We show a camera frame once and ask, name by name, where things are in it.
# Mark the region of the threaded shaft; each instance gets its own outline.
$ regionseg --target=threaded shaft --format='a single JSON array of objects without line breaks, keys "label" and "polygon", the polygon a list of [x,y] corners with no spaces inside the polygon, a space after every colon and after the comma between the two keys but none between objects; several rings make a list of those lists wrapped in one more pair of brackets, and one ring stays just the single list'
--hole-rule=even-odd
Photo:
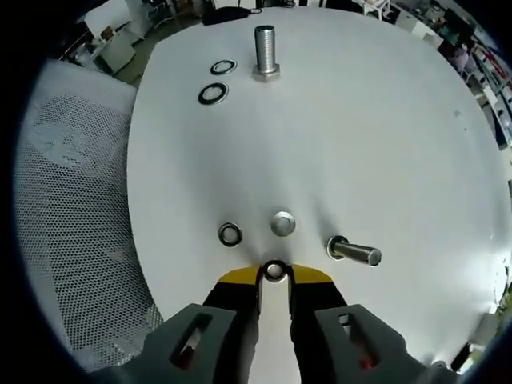
[{"label": "threaded shaft", "polygon": [[337,256],[350,258],[369,266],[376,266],[381,262],[382,254],[377,248],[357,246],[355,244],[336,242],[332,245],[332,252]]},{"label": "threaded shaft", "polygon": [[258,70],[268,74],[275,70],[275,29],[274,26],[257,26],[254,28],[256,41],[256,61]]}]

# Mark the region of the chair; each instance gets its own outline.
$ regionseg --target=chair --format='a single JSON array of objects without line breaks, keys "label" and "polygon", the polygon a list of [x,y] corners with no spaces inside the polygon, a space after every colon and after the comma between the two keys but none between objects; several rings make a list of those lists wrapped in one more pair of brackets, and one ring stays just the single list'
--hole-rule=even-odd
[{"label": "chair", "polygon": [[162,322],[126,198],[136,89],[51,61],[34,86],[14,168],[18,244],[43,314],[86,371],[140,353]]},{"label": "chair", "polygon": [[369,12],[377,12],[379,20],[391,12],[391,0],[352,0],[362,6],[362,12],[367,15]]},{"label": "chair", "polygon": [[142,2],[151,6],[148,18],[155,29],[164,22],[172,20],[176,14],[174,7],[169,5],[166,0],[142,0]]}]

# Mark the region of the bolt head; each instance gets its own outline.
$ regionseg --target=bolt head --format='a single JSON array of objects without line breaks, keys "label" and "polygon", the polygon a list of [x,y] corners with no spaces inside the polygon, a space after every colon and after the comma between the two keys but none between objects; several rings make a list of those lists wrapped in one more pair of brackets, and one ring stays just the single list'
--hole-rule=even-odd
[{"label": "bolt head", "polygon": [[277,80],[280,75],[281,75],[281,68],[279,67],[279,64],[276,64],[275,70],[268,74],[262,74],[259,71],[258,66],[254,66],[254,68],[253,68],[253,78],[257,82],[272,82],[273,80]]}]

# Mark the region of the metal bolt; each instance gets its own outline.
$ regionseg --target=metal bolt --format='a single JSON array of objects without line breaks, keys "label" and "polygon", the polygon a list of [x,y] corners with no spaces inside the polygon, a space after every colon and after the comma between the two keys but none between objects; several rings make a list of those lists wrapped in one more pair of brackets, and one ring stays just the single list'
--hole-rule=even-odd
[{"label": "metal bolt", "polygon": [[284,238],[295,230],[295,218],[290,212],[282,210],[272,217],[270,228],[277,236]]},{"label": "metal bolt", "polygon": [[254,28],[256,43],[256,62],[253,76],[260,82],[268,82],[279,76],[280,67],[275,62],[275,28],[274,26],[257,26]]},{"label": "metal bolt", "polygon": [[343,236],[334,236],[327,243],[327,253],[334,260],[349,258],[368,266],[377,266],[382,260],[382,253],[371,246],[350,244]]}]

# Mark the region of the person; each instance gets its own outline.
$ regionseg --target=person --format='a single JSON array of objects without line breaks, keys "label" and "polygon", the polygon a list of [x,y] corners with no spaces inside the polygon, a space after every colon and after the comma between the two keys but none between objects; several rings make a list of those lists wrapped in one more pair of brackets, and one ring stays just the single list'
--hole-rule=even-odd
[{"label": "person", "polygon": [[438,33],[439,34],[439,31],[442,30],[443,27],[446,28],[446,30],[448,29],[448,27],[445,26],[446,24],[446,20],[444,18],[439,18],[433,25],[432,25],[432,30],[434,30],[434,32]]},{"label": "person", "polygon": [[471,50],[473,49],[474,43],[471,39],[467,40],[465,44],[461,44],[460,48],[455,51],[453,57],[448,58],[448,62],[456,69],[460,74],[466,68],[468,61],[470,60]]}]

